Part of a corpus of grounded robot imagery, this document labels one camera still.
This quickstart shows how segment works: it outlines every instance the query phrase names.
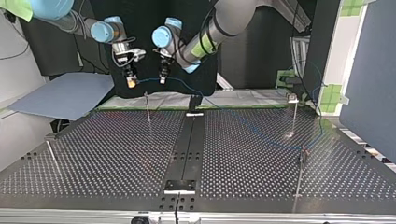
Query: metal rod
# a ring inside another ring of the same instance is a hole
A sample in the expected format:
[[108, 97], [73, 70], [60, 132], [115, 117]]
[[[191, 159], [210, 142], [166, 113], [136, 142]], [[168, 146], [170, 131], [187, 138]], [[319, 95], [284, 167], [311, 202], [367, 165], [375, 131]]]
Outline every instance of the metal rod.
[[148, 122], [151, 121], [151, 118], [149, 116], [149, 95], [147, 92], [145, 92], [145, 97], [146, 97], [146, 110], [148, 112]]
[[296, 106], [295, 106], [295, 108], [294, 108], [293, 122], [296, 120], [296, 117], [297, 117], [297, 107], [298, 107], [298, 103], [296, 103]]

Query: black cable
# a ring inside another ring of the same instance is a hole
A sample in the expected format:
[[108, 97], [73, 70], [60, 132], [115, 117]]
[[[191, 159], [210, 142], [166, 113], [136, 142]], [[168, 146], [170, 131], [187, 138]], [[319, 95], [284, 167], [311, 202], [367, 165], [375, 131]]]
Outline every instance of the black cable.
[[101, 69], [100, 67], [96, 66], [93, 62], [91, 62], [90, 60], [86, 59], [86, 58], [81, 54], [81, 50], [79, 49], [78, 42], [77, 42], [77, 39], [76, 39], [76, 35], [75, 35], [75, 34], [73, 34], [73, 38], [74, 38], [74, 41], [75, 41], [75, 44], [76, 44], [77, 52], [78, 52], [79, 57], [81, 58], [81, 60], [83, 60], [83, 61], [89, 63], [89, 64], [92, 66], [93, 72], [94, 72], [94, 73], [96, 72], [96, 69], [97, 69], [97, 70], [99, 70], [99, 71], [102, 71], [102, 72], [105, 73], [105, 74], [108, 74], [108, 73], [105, 72], [103, 69]]
[[21, 38], [23, 38], [26, 41], [26, 48], [21, 53], [18, 53], [16, 55], [5, 57], [5, 58], [0, 58], [0, 61], [13, 59], [13, 58], [18, 58], [22, 54], [26, 53], [26, 51], [29, 49], [29, 43], [27, 42], [26, 38], [21, 34], [21, 32], [17, 28], [15, 28], [14, 24], [11, 23], [11, 26], [12, 26], [12, 28], [14, 28], [14, 30], [17, 32], [17, 34], [20, 35]]
[[180, 198], [180, 194], [177, 195], [177, 201], [176, 201], [176, 207], [175, 207], [175, 223], [178, 224], [178, 215], [177, 215], [177, 209], [178, 209], [178, 200]]
[[[298, 64], [298, 62], [297, 62], [296, 55], [294, 53], [294, 45], [293, 45], [292, 41], [294, 39], [294, 25], [295, 25], [295, 22], [296, 22], [297, 11], [298, 11], [299, 7], [300, 7], [300, 4], [297, 2], [297, 6], [296, 6], [296, 9], [294, 11], [294, 16], [293, 16], [293, 22], [292, 22], [292, 25], [291, 25], [291, 43], [290, 43], [290, 46], [291, 46], [291, 55], [292, 55], [292, 59], [294, 60], [294, 64]], [[296, 70], [297, 70], [297, 76], [301, 80], [301, 83], [303, 85], [304, 90], [306, 91], [306, 94], [308, 94], [309, 98], [312, 99], [312, 102], [314, 103], [314, 106], [316, 106], [318, 108], [318, 105], [314, 102], [314, 98], [313, 98], [314, 96], [311, 95], [310, 91], [305, 86], [305, 83], [304, 83], [303, 77], [300, 74], [300, 71], [298, 69], [296, 69]]]
[[[210, 56], [210, 55], [213, 55], [213, 54], [216, 53], [216, 46], [215, 46], [215, 44], [214, 44], [214, 42], [213, 42], [212, 35], [210, 34], [210, 31], [209, 31], [208, 26], [206, 26], [206, 24], [208, 23], [208, 20], [209, 20], [209, 18], [210, 18], [210, 14], [214, 11], [214, 9], [215, 9], [215, 8], [212, 7], [212, 8], [207, 12], [207, 14], [206, 14], [204, 20], [203, 20], [202, 23], [201, 23], [201, 28], [200, 28], [200, 31], [199, 31], [199, 40], [200, 40], [201, 49], [205, 52], [205, 54], [206, 54], [207, 56]], [[204, 46], [204, 42], [203, 42], [203, 40], [202, 40], [202, 39], [203, 39], [203, 31], [204, 31], [204, 30], [205, 30], [205, 33], [206, 33], [206, 35], [207, 35], [207, 38], [209, 39], [210, 44], [212, 45], [212, 51], [213, 51], [212, 53], [209, 53], [209, 52], [207, 51], [207, 49], [205, 48], [205, 46]], [[175, 54], [176, 54], [177, 52], [179, 52], [180, 49], [181, 49], [183, 46], [185, 46], [184, 42], [185, 42], [185, 41], [181, 38], [181, 35], [180, 35], [180, 39], [179, 39], [178, 42], [177, 42], [177, 46], [175, 45], [175, 42], [174, 42]], [[192, 65], [200, 65], [200, 64], [205, 63], [206, 60], [207, 60], [207, 58], [206, 58], [205, 60], [203, 60], [203, 61], [200, 62], [200, 63], [192, 63], [192, 62], [188, 61], [188, 60], [184, 57], [184, 55], [183, 55], [182, 52], [180, 52], [179, 54], [180, 54], [180, 58], [181, 58], [184, 62], [189, 63], [189, 64], [192, 64]]]
[[[213, 12], [214, 9], [215, 9], [215, 8], [212, 7], [212, 8], [209, 10], [209, 12], [207, 12], [207, 14], [206, 14], [206, 16], [205, 16], [205, 18], [204, 18], [204, 20], [203, 20], [203, 22], [202, 22], [202, 24], [201, 24], [201, 29], [200, 29], [200, 31], [199, 31], [199, 43], [200, 43], [200, 45], [201, 45], [202, 50], [205, 52], [206, 55], [211, 55], [212, 53], [209, 53], [209, 52], [206, 50], [205, 46], [204, 46], [204, 43], [203, 43], [203, 40], [202, 40], [202, 38], [203, 38], [202, 32], [203, 32], [203, 30], [205, 29], [206, 35], [208, 35], [208, 38], [209, 38], [210, 32], [208, 32], [208, 31], [206, 30], [205, 27], [206, 27], [206, 24], [207, 24], [207, 20], [209, 19], [209, 16], [210, 16], [210, 14]], [[212, 45], [212, 47], [215, 49], [216, 47], [215, 47], [215, 45], [214, 45], [214, 43], [213, 43], [213, 39], [212, 39], [211, 36], [210, 36], [209, 42], [210, 42], [210, 44]]]
[[16, 55], [13, 55], [13, 56], [5, 57], [5, 58], [0, 58], [0, 61], [8, 60], [8, 59], [13, 59], [13, 58], [18, 58], [18, 57], [20, 57], [22, 54], [24, 54], [28, 49], [29, 49], [29, 44], [26, 45], [26, 48], [25, 48], [21, 53], [16, 54]]
[[[300, 4], [298, 3], [298, 1], [296, 1], [296, 2], [297, 2], [297, 6], [296, 6], [296, 9], [295, 9], [295, 11], [294, 11], [293, 23], [292, 23], [292, 25], [291, 25], [291, 41], [290, 41], [290, 44], [291, 44], [291, 46], [290, 46], [290, 47], [291, 47], [291, 55], [292, 55], [292, 58], [293, 58], [295, 64], [297, 64], [297, 58], [296, 58], [296, 55], [295, 55], [295, 53], [294, 53], [294, 44], [293, 44], [292, 42], [293, 42], [293, 40], [294, 40], [294, 25], [295, 25], [295, 22], [296, 22], [297, 11], [298, 11], [299, 6], [300, 6]], [[322, 124], [321, 124], [322, 112], [321, 112], [320, 106], [318, 105], [318, 102], [316, 102], [316, 100], [314, 99], [315, 96], [311, 95], [311, 94], [310, 94], [310, 91], [309, 91], [308, 88], [305, 86], [305, 83], [304, 83], [303, 77], [302, 77], [301, 74], [300, 74], [300, 71], [299, 71], [298, 69], [296, 69], [296, 70], [297, 70], [297, 76], [298, 76], [299, 79], [301, 80], [301, 83], [302, 83], [302, 85], [303, 85], [304, 90], [306, 91], [306, 94], [308, 94], [309, 98], [311, 98], [312, 104], [314, 104], [315, 108], [318, 109], [319, 117], [320, 117], [319, 127], [320, 127], [320, 129], [321, 129], [321, 131], [322, 131], [322, 130], [323, 130], [323, 129], [322, 129]], [[323, 76], [321, 77], [321, 80], [320, 80], [320, 84], [319, 84], [319, 85], [322, 85], [322, 84], [323, 84]]]
[[8, 117], [11, 117], [11, 116], [13, 116], [14, 114], [17, 114], [17, 113], [18, 113], [18, 111], [13, 112], [12, 114], [9, 114], [9, 115], [7, 115], [7, 116], [4, 116], [4, 117], [0, 118], [0, 120], [6, 119], [6, 118], [8, 118]]
[[103, 60], [102, 60], [102, 52], [101, 52], [101, 48], [100, 48], [99, 42], [98, 42], [98, 51], [99, 51], [99, 60], [100, 60], [100, 63], [102, 64], [102, 66], [103, 66], [107, 71], [110, 71], [110, 69], [108, 69], [108, 67], [105, 66], [105, 64], [103, 63]]

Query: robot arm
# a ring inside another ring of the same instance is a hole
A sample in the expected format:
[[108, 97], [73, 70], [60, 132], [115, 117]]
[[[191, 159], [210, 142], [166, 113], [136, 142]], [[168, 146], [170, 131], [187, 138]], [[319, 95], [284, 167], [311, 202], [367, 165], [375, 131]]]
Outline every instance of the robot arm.
[[[5, 6], [23, 7], [12, 4], [10, 1]], [[59, 29], [84, 38], [93, 38], [97, 42], [112, 45], [114, 64], [123, 69], [123, 74], [128, 86], [133, 88], [136, 81], [136, 69], [133, 62], [137, 63], [145, 57], [142, 49], [133, 49], [132, 42], [135, 38], [128, 38], [120, 17], [109, 17], [104, 21], [84, 18], [72, 10], [74, 0], [26, 0], [32, 10], [33, 17], [57, 26]]]
[[[215, 4], [213, 19], [189, 44], [181, 43], [179, 35], [182, 21], [175, 18], [166, 19], [165, 26], [153, 32], [152, 40], [161, 49], [163, 59], [170, 57], [187, 73], [193, 73], [201, 64], [202, 58], [214, 53], [224, 40], [239, 35], [248, 27], [256, 7], [274, 7], [292, 23], [292, 17], [296, 15], [293, 5], [297, 6], [296, 4], [295, 0], [219, 0]], [[296, 26], [300, 32], [310, 23], [304, 12], [301, 14], [301, 17], [297, 16]], [[166, 75], [160, 72], [162, 83]]]

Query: metal frame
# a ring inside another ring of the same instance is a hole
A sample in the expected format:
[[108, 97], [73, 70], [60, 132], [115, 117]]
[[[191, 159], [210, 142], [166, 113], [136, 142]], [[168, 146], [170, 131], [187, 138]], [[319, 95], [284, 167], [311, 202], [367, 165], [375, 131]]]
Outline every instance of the metal frame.
[[[130, 224], [133, 217], [147, 217], [153, 223], [175, 223], [173, 213], [126, 211], [63, 211], [0, 209], [0, 223], [117, 223]], [[336, 214], [224, 214], [179, 213], [181, 223], [396, 223], [395, 216]]]
[[[58, 137], [62, 137], [73, 130], [88, 117], [62, 131], [58, 134]], [[373, 223], [378, 221], [381, 223], [396, 223], [396, 216], [328, 214], [395, 214], [395, 202], [393, 200], [382, 202], [368, 200], [361, 203], [361, 201], [353, 200], [340, 201], [320, 198], [300, 198], [295, 201], [294, 198], [216, 200], [201, 197], [199, 188], [203, 162], [201, 158], [204, 150], [205, 120], [206, 111], [204, 111], [202, 117], [184, 118], [163, 181], [164, 187], [166, 180], [169, 179], [195, 180], [197, 181], [195, 195], [166, 195], [162, 193], [155, 199], [150, 200], [144, 198], [106, 199], [87, 197], [62, 198], [59, 200], [59, 198], [43, 199], [36, 196], [8, 195], [2, 197], [2, 202], [7, 204], [8, 209], [0, 209], [0, 223], [130, 223], [131, 219], [136, 216], [149, 217], [151, 220], [157, 221], [160, 219], [163, 223], [174, 223], [175, 212], [177, 212], [180, 222], [190, 223], [324, 223], [326, 221], [331, 223]], [[380, 161], [373, 159], [364, 148], [357, 145], [344, 133], [335, 130], [339, 139], [350, 150], [359, 151], [361, 160], [370, 163], [389, 183], [396, 185], [396, 174]], [[42, 150], [46, 150], [45, 144], [32, 150], [31, 153]], [[28, 161], [16, 161], [0, 173], [0, 179], [11, 175], [15, 169]], [[31, 209], [30, 205], [32, 203], [39, 204], [37, 208], [43, 209]]]

